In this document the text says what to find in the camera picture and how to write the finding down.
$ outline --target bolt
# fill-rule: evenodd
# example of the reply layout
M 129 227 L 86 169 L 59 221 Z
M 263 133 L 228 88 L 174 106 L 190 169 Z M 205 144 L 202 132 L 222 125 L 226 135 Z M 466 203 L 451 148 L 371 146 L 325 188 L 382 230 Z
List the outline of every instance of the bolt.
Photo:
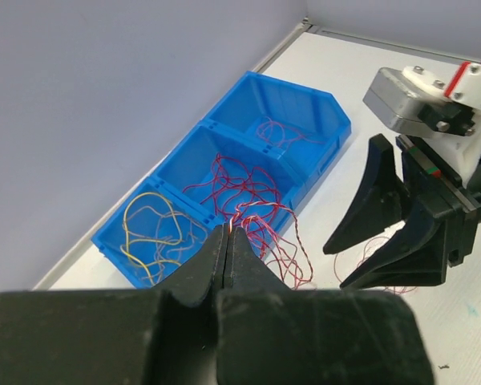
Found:
M 445 131 L 447 131 L 450 127 L 451 127 L 451 125 L 450 125 L 448 122 L 439 121 L 439 122 L 436 124 L 436 128 L 437 128 L 440 132 L 445 132 Z
M 441 90 L 446 86 L 446 84 L 442 80 L 435 80 L 433 85 Z

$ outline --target white countertop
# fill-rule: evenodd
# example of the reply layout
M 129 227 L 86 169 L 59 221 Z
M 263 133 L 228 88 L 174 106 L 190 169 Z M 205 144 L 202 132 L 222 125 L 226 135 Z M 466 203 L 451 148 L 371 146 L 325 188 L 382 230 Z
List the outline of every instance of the white countertop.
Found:
M 367 140 L 382 132 L 394 142 L 392 132 L 380 124 L 362 103 L 362 97 L 380 67 L 408 65 L 446 75 L 455 70 L 453 64 L 303 34 L 265 71 L 275 78 L 331 92 L 352 122 L 353 135 L 343 148 L 342 157 L 319 182 L 298 216 L 300 235 L 313 260 L 314 283 L 318 288 L 338 287 L 333 257 L 323 255 L 322 246 L 358 189 Z M 292 229 L 286 237 L 292 239 L 291 233 Z M 342 278 L 354 269 L 362 251 L 363 245 L 359 245 L 338 256 L 337 270 Z M 64 267 L 65 273 L 52 289 L 131 287 L 88 240 L 75 252 L 79 253 L 77 261 Z M 481 385 L 481 226 L 473 254 L 461 266 L 448 270 L 447 283 L 419 288 L 402 297 L 415 312 L 438 384 Z

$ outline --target gray wall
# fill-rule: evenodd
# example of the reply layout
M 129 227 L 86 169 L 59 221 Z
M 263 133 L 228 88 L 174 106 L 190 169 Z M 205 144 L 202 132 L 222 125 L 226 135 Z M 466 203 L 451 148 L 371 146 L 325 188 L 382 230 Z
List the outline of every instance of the gray wall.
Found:
M 337 32 L 481 58 L 481 0 L 306 0 L 313 23 Z
M 0 0 L 0 290 L 32 287 L 304 16 L 301 0 Z

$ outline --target red stripe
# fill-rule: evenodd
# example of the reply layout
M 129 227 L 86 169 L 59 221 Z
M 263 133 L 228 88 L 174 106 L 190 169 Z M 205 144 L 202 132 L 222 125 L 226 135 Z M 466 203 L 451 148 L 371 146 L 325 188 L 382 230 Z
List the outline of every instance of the red stripe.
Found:
M 463 73 L 467 69 L 468 66 L 471 65 L 471 62 L 463 62 L 461 66 L 458 68 L 458 72 L 456 72 L 456 75 L 454 78 L 452 78 L 451 83 L 447 86 L 445 92 L 443 95 L 446 98 L 450 98 L 452 90 L 455 89 L 455 87 L 458 85 L 459 80 L 461 79 Z

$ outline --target white mounting bracket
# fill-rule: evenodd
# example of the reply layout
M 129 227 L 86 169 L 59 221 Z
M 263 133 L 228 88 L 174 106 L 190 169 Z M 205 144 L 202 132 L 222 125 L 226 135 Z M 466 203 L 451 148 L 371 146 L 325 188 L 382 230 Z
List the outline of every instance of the white mounting bracket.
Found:
M 470 68 L 471 64 L 473 63 L 463 64 L 465 70 L 462 71 L 462 74 L 465 73 L 468 75 L 471 73 L 467 72 L 467 68 Z M 430 71 L 422 71 L 421 74 L 418 74 L 417 71 L 414 71 L 413 67 L 406 67 L 402 71 L 402 74 L 415 86 L 431 95 L 432 99 L 427 100 L 428 102 L 436 101 L 440 104 L 449 102 L 455 94 L 452 90 L 457 89 L 456 87 L 452 87 L 452 81 L 449 86 L 446 86 L 446 82 Z M 479 102 L 481 94 L 478 93 L 478 88 L 476 87 L 476 84 L 481 81 L 481 77 L 476 78 L 472 76 L 470 78 L 466 77 L 466 79 L 468 80 L 465 81 L 465 83 L 461 83 L 460 86 L 463 88 L 464 98 L 458 97 L 459 100 L 456 100 L 456 102 L 474 109 L 472 135 L 457 136 L 439 133 L 434 139 L 423 138 L 424 141 L 460 175 L 464 187 L 467 187 L 468 181 L 472 178 L 478 166 L 479 159 L 481 158 L 481 103 Z

